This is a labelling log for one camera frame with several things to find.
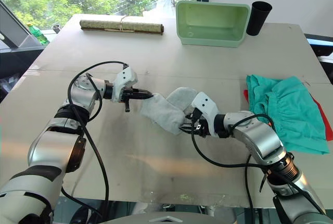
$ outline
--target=teal cloth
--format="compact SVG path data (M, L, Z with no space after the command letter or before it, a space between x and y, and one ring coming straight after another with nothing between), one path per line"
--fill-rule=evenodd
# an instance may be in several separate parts
M267 114L288 151L329 153L325 125L307 88L296 77L275 80L247 76L250 111Z

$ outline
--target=table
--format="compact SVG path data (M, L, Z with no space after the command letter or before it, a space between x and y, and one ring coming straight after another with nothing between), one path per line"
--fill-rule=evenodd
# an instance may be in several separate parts
M242 96L247 74L272 78L297 76L321 103L331 125L333 89L299 28L267 23L260 35L246 36L238 48L182 45L175 20L162 20L163 36L82 31L75 15L47 46L17 86L0 104L2 153L0 185L26 169L34 138L66 99L67 86L82 69L106 60L127 62L137 72L136 87L167 96L179 86L207 93L222 112L247 109ZM112 81L119 65L104 65L91 74ZM106 165L110 199L174 204L248 206L243 169L214 167L194 150L188 134L174 136L139 115L141 102L104 102L87 127ZM197 138L202 151L225 163L245 162L248 151L235 139ZM333 142L329 143L331 152ZM294 153L326 208L333 208L332 155ZM255 207L273 207L267 185L259 194L262 173L249 169ZM66 175L64 187L76 197L104 198L98 162L87 144L80 169Z

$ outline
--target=red cloth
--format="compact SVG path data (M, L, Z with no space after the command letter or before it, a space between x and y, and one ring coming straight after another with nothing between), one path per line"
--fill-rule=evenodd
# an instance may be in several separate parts
M248 90L244 90L243 91L243 95L244 95L246 101L249 102L249 91ZM322 116L322 119L323 119L323 122L324 122L324 125L325 125L326 140L327 141L332 141L333 140L333 131L332 131L332 128L331 128L331 126L329 124L329 121L327 120L327 117L326 117L326 115L325 115L325 113L323 111L323 108L320 105L320 103L315 100L315 98L312 98L312 99L317 104L318 109L319 109L319 111L321 113L321 116Z

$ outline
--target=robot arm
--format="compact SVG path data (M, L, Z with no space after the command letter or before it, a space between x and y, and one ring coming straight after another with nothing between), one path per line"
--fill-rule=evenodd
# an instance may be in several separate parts
M269 171L267 180L275 193L273 202L282 223L300 224L313 220L324 220L324 222L331 223L331 220L319 213L318 209L298 190L281 179L282 176L293 182L314 200L322 213L325 213L322 203L307 182L305 175L294 164L293 155L287 153L279 137L269 125L252 118L236 126L230 133L231 126L253 116L253 113L240 111L222 115L215 102L203 92L195 97L192 107L195 108L191 115L192 121L199 120L196 126L197 134L203 137L210 134L220 138L233 135L234 138L245 144L255 161L266 168L263 172Z
M136 73L124 68L113 83L90 77L104 99L124 102L146 99L152 94L134 89ZM86 125L98 98L87 75L71 88L71 98ZM81 164L86 140L68 99L35 139L28 153L28 169L14 175L0 190L0 223L52 223L62 181Z

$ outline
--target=green bottle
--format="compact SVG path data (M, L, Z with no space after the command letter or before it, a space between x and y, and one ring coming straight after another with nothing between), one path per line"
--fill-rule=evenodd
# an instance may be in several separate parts
M29 27L31 34L33 34L41 44L47 45L50 43L49 40L42 34L39 28L32 25L32 23L28 23L27 25Z

